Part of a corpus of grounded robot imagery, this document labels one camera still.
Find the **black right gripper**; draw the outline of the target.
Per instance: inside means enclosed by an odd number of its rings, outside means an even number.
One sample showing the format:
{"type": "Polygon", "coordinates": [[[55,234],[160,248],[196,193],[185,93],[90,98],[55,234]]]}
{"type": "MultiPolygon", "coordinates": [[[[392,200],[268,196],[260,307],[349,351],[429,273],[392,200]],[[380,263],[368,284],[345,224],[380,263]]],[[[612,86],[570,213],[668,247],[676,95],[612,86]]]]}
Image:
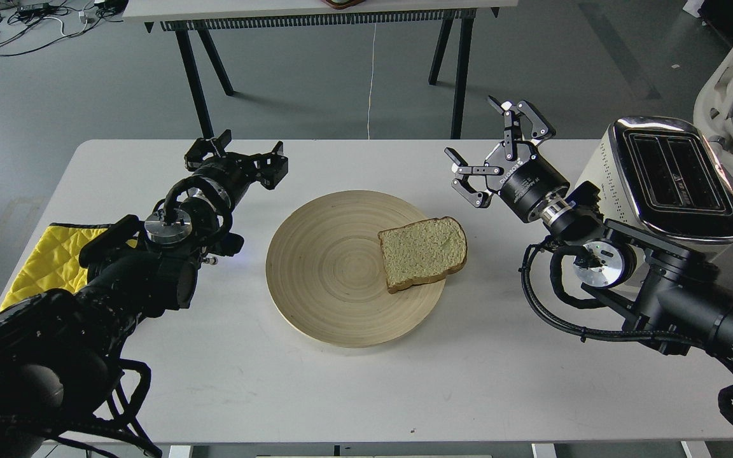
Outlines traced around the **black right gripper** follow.
{"type": "Polygon", "coordinates": [[[498,195],[524,223],[538,219],[553,223],[567,211],[564,196],[569,182],[537,147],[553,138],[556,129],[528,101],[501,102],[488,96],[487,102],[503,117],[503,138],[484,166],[468,165],[456,149],[446,147],[454,166],[452,188],[474,208],[488,208],[492,195],[498,195]],[[487,190],[474,188],[472,176],[485,176],[487,190]]]}

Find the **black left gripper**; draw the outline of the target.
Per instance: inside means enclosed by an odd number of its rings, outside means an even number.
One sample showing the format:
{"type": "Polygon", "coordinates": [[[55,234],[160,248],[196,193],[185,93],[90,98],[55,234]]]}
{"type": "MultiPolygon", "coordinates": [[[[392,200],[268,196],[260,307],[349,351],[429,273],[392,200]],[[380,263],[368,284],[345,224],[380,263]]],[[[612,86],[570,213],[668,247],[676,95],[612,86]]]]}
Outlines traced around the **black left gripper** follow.
{"type": "Polygon", "coordinates": [[[288,173],[288,157],[283,142],[268,152],[253,155],[227,153],[232,131],[224,130],[218,138],[198,138],[185,153],[185,167],[196,182],[191,195],[201,199],[242,199],[252,183],[258,181],[274,190],[288,173]]]}

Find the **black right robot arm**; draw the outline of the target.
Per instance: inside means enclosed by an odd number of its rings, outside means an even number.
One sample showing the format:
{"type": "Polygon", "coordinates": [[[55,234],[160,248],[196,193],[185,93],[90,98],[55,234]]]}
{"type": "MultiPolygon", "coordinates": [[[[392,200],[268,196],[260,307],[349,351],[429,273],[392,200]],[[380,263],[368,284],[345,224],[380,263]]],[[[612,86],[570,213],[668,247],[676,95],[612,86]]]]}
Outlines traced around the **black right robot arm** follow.
{"type": "MultiPolygon", "coordinates": [[[[733,291],[704,252],[733,243],[733,194],[700,131],[673,117],[620,117],[572,188],[538,150],[555,129],[537,108],[488,101],[503,137],[481,165],[446,148],[452,186],[477,208],[497,195],[547,229],[519,270],[537,316],[582,341],[639,342],[665,356],[695,347],[733,374],[733,291]]],[[[733,385],[718,408],[733,425],[733,385]]]]}

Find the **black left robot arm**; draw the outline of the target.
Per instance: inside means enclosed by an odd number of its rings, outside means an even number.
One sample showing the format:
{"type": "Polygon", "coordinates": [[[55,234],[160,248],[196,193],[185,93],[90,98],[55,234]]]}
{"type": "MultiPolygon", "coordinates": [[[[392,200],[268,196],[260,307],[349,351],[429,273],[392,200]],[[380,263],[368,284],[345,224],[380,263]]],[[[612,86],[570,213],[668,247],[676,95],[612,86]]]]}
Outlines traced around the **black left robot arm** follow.
{"type": "Polygon", "coordinates": [[[200,267],[241,250],[232,213],[249,186],[273,190],[288,173],[282,142],[244,155],[226,151],[230,140],[197,139],[190,175],[144,221],[126,215],[84,246],[78,292],[47,289],[0,311],[0,457],[32,456],[46,440],[110,456],[66,432],[162,455],[137,421],[151,369],[122,358],[125,342],[143,320],[191,305],[200,267]]]}

